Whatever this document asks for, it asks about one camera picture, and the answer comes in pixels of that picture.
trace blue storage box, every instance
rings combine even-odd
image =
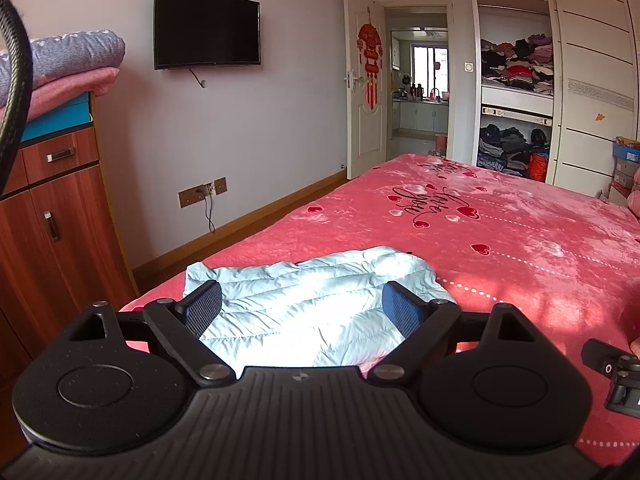
[[[640,162],[640,150],[634,150],[626,146],[620,146],[619,144],[613,145],[613,156],[622,158],[623,160],[630,160],[631,162]]]
[[[89,92],[85,92],[33,121],[29,121],[24,128],[22,142],[90,122]]]

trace television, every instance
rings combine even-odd
[[[154,65],[260,65],[260,3],[154,0]]]

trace bed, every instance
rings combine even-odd
[[[589,381],[577,443],[602,465],[640,446],[640,424],[609,412],[608,381],[580,362],[589,338],[628,350],[640,335],[640,224],[626,208],[531,180],[403,155],[204,260],[209,267],[298,262],[389,246],[423,258],[465,310],[513,303]],[[124,310],[180,299],[184,273]]]

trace folded gray blanket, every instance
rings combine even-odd
[[[110,30],[31,40],[33,89],[67,75],[106,66],[117,68],[124,51],[124,40]],[[7,51],[3,50],[0,52],[0,108],[6,105],[10,77],[11,64]]]

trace electrical outlet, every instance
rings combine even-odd
[[[219,178],[213,181],[213,187],[216,190],[216,195],[226,192],[226,177]]]
[[[206,196],[209,195],[209,190],[212,184],[200,184],[199,186],[192,187],[191,189],[185,189],[178,193],[178,199],[180,200],[180,208],[187,207],[188,205],[202,202]]]

